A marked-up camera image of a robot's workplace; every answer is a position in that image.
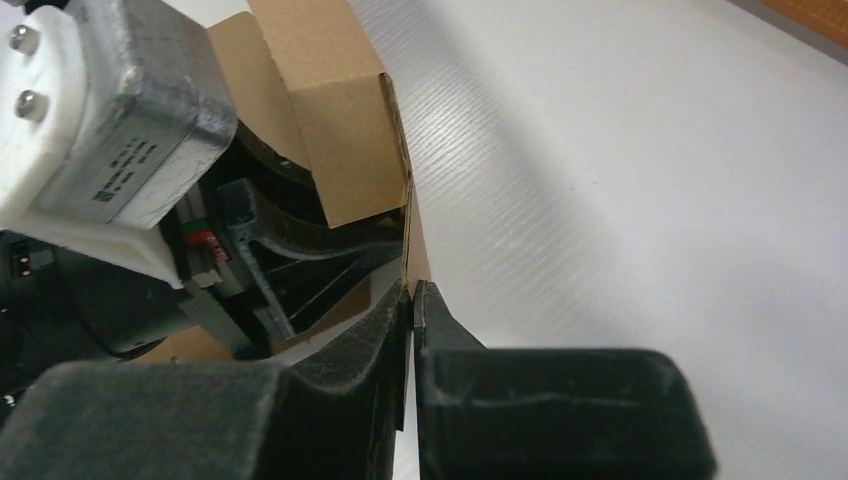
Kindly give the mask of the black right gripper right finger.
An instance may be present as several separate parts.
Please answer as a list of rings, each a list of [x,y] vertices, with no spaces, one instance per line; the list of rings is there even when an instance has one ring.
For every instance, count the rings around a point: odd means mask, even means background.
[[[436,284],[413,296],[425,479],[712,479],[717,457],[667,355],[633,348],[491,348]]]

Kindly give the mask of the orange wooden shelf rack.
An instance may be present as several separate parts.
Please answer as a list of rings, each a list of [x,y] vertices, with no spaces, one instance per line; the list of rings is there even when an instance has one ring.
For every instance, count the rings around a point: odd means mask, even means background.
[[[847,65],[846,1],[731,0],[731,3]]]

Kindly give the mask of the brown cardboard box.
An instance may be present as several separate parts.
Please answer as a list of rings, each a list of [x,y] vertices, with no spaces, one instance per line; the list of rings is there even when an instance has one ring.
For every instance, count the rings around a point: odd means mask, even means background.
[[[403,243],[411,179],[403,125],[392,79],[352,6],[253,1],[209,32],[239,121],[308,169],[316,186],[287,181],[258,161],[239,162],[213,192],[216,212],[216,190],[246,179],[301,220],[339,228],[384,219],[402,227]],[[259,296],[249,285],[244,300],[268,335],[270,355],[365,312],[374,272],[309,330],[281,342],[256,315]],[[144,361],[230,360],[223,354],[193,328],[170,336]]]

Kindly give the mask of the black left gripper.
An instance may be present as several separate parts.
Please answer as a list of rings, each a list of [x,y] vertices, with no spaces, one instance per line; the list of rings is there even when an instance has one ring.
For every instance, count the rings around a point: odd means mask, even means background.
[[[57,364],[134,361],[193,328],[211,336],[226,359],[269,357],[268,335],[244,300],[250,280],[238,271],[213,200],[229,167],[256,163],[254,138],[239,124],[227,152],[190,193],[201,212],[172,210],[164,219],[166,250],[187,283],[182,289],[22,234],[2,234],[3,420]]]

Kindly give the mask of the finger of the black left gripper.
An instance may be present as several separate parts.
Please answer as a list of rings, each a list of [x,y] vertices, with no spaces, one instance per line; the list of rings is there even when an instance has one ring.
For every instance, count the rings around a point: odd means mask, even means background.
[[[395,223],[312,224],[274,205],[246,179],[219,187],[215,205],[228,244],[259,296],[256,315],[274,342],[309,330],[402,253],[403,229]]]
[[[261,140],[243,121],[239,121],[236,138],[253,157],[278,177],[301,187],[315,190],[311,172],[278,154],[270,145]]]

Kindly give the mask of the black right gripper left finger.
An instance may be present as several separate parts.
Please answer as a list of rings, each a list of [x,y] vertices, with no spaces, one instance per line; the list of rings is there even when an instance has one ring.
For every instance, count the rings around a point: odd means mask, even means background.
[[[65,363],[1,432],[5,479],[388,479],[410,334],[394,284],[301,361]]]

